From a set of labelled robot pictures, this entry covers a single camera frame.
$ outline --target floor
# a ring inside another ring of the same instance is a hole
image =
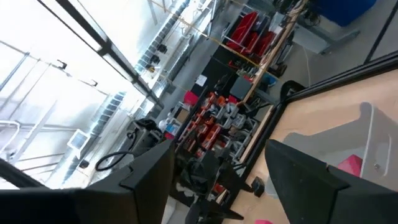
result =
[[[295,80],[303,86],[311,86],[341,72],[362,65],[386,22],[396,0],[378,0],[375,5],[348,27],[340,28],[323,19],[321,26],[332,34],[344,34],[359,29],[356,39],[332,51],[328,55],[314,54],[295,45],[287,59],[288,68],[280,82],[271,88],[271,94],[277,97],[280,87],[287,80]],[[378,58],[398,50],[398,15],[392,20],[384,38],[374,53]]]
[[[317,55],[305,50],[299,45],[295,45],[287,58],[288,68],[285,74],[281,77],[280,81],[270,89],[270,94],[275,98],[278,98],[280,88],[287,80],[295,80],[304,86],[311,86],[314,83],[363,64],[396,2],[396,0],[378,0],[368,12],[348,27],[344,28],[323,20],[321,26],[335,35],[344,34],[353,29],[360,29],[361,33],[356,39],[348,42],[340,48],[334,49],[334,51],[328,55]],[[220,27],[223,27],[227,20],[232,21],[233,16],[225,17],[218,28],[215,27],[214,29],[220,29]],[[397,34],[398,16],[395,16],[384,38],[381,40],[379,47],[376,49],[373,59],[398,50]],[[180,86],[187,88],[189,88],[189,86],[193,86],[193,79],[187,78],[187,74],[192,74],[194,77],[199,76],[198,71],[202,71],[202,69],[199,68],[205,67],[205,63],[208,62],[210,55],[215,50],[215,46],[216,45],[209,42],[209,40],[204,41],[204,43],[198,46],[197,49],[194,50],[191,60],[186,64],[186,66],[184,66],[184,69],[178,75],[178,77],[181,78],[176,78],[175,82],[178,82]],[[167,95],[164,101],[165,105],[174,105],[174,102],[182,99],[183,94],[185,94],[184,90],[176,90],[172,95]],[[260,111],[258,118],[264,117],[266,111],[266,108]],[[266,200],[261,199],[260,201],[253,199],[250,202],[250,199],[248,202],[245,202],[247,198],[250,198],[250,195],[246,195],[245,193],[239,194],[236,204],[240,202],[241,206],[234,205],[233,208],[242,214],[250,210],[253,211],[253,214],[256,214],[257,212],[261,212],[261,210],[264,211],[264,209],[262,209],[264,207],[274,207],[273,210],[270,210],[265,214],[267,214],[271,220],[281,220],[281,223],[288,223],[283,212],[280,213],[280,211],[283,211],[283,208],[277,199],[266,196]],[[256,219],[256,217],[246,217],[246,221],[243,222],[225,221],[225,223],[252,224],[254,223],[254,219]]]
[[[397,70],[387,72],[289,104],[270,139],[283,142],[334,166],[342,161],[341,157],[356,154],[363,158],[362,178],[398,190],[396,169],[391,165],[398,154],[397,151],[392,151],[391,156],[386,155],[390,146],[387,142],[391,139],[385,138],[396,138],[397,75]],[[370,128],[373,130],[372,138],[368,139]],[[388,170],[388,174],[385,175],[387,172],[380,172],[381,170]],[[268,180],[264,151],[246,182],[250,183],[255,176]],[[296,192],[285,191],[286,198],[293,198],[294,194]],[[257,219],[266,219],[274,224],[289,224],[280,200],[269,194],[257,198],[241,191],[232,209],[243,215],[244,221],[225,220],[224,224],[253,224]]]

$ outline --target ceiling beam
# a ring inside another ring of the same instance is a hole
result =
[[[85,10],[83,7],[77,9],[69,0],[56,0],[56,2],[101,46],[101,49],[96,51],[100,57],[106,60],[125,79],[129,80],[151,102],[164,108],[163,103],[106,35],[104,30],[99,27],[87,12],[79,11],[79,9]]]
[[[165,0],[162,0],[162,3],[163,3],[163,10],[164,10],[164,13],[166,13],[167,11],[166,11],[166,2],[165,2]]]
[[[148,0],[148,5],[149,5],[150,13],[152,14],[152,19],[154,20],[154,24],[156,26],[157,25],[157,18],[156,18],[154,3],[151,0]]]

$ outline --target red storage bin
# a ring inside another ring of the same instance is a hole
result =
[[[245,41],[245,49],[244,49],[244,54],[251,54],[252,51],[254,50],[254,45],[257,43],[257,39],[259,38],[259,35],[256,32],[253,32],[249,35],[249,38]]]
[[[251,30],[251,27],[257,20],[258,13],[257,12],[251,12],[247,15],[245,15],[235,31],[232,33],[231,40],[233,41],[228,41],[226,45],[228,47],[231,47],[234,50],[240,50],[242,47],[240,45],[243,44],[245,41],[246,37],[248,36],[249,31]]]
[[[228,102],[233,103],[233,104],[237,104],[238,103],[238,99],[236,99],[234,96],[229,96],[228,97]]]
[[[170,134],[170,133],[165,133],[164,134],[165,138],[168,140],[173,140],[174,139],[174,135]]]
[[[266,36],[263,37],[257,44],[253,52],[262,57],[266,52],[268,46],[271,44],[272,40],[274,39],[275,34],[273,32],[267,32]]]
[[[202,146],[205,149],[210,150],[213,147],[214,143],[216,142],[220,131],[221,131],[221,126],[218,124],[214,125],[210,130],[210,132],[207,134]]]

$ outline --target white ceiling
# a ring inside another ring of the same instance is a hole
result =
[[[145,52],[166,21],[168,12],[156,4],[152,17],[152,0],[80,0],[82,5],[133,64]],[[153,0],[163,5],[162,0]],[[172,0],[164,0],[168,8]]]

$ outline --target cable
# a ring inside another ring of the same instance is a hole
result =
[[[311,86],[311,71],[310,71],[310,62],[309,62],[309,59],[308,59],[307,50],[305,50],[304,46],[302,46],[302,47],[303,47],[303,50],[304,50],[305,58],[307,59],[307,70],[308,70],[308,87],[310,87],[310,86]]]
[[[131,152],[131,149],[134,147],[134,145],[135,145],[135,143],[136,143],[137,131],[138,131],[138,129],[136,128],[133,132],[128,132],[128,133],[127,133],[127,138],[132,139],[132,143],[131,143],[131,145],[130,145],[130,147],[129,147],[129,149],[128,149],[127,151],[113,152],[113,153],[110,153],[110,154],[108,154],[108,155],[102,157],[102,158],[99,159],[99,161],[95,164],[95,170],[97,170],[97,171],[106,171],[106,170],[108,170],[108,169],[113,168],[116,164],[118,164],[120,161],[122,161],[122,159],[124,158],[124,156],[126,156],[127,154],[134,155],[134,154]],[[101,164],[102,162],[104,162],[105,160],[109,159],[110,157],[117,156],[117,155],[122,155],[122,156],[121,156],[119,159],[116,159],[116,161],[112,162],[110,165],[108,165],[108,166],[106,166],[106,167],[103,167],[103,168],[100,168],[100,164]]]
[[[106,159],[108,159],[108,158],[110,158],[110,157],[117,156],[117,155],[123,155],[123,156],[121,156],[121,158],[123,158],[123,157],[126,156],[127,154],[134,155],[134,154],[133,154],[132,152],[130,152],[130,151],[112,152],[112,153],[110,153],[110,154],[108,154],[108,155],[102,157],[101,159],[99,159],[99,161],[95,164],[95,170],[97,170],[97,171],[106,171],[106,170],[108,170],[108,169],[114,167],[121,159],[120,159],[120,160],[118,159],[117,162],[114,162],[114,163],[112,163],[111,165],[108,165],[108,166],[106,166],[106,167],[104,167],[104,168],[99,168],[99,166],[100,166],[100,164],[101,164],[102,162],[104,162]]]

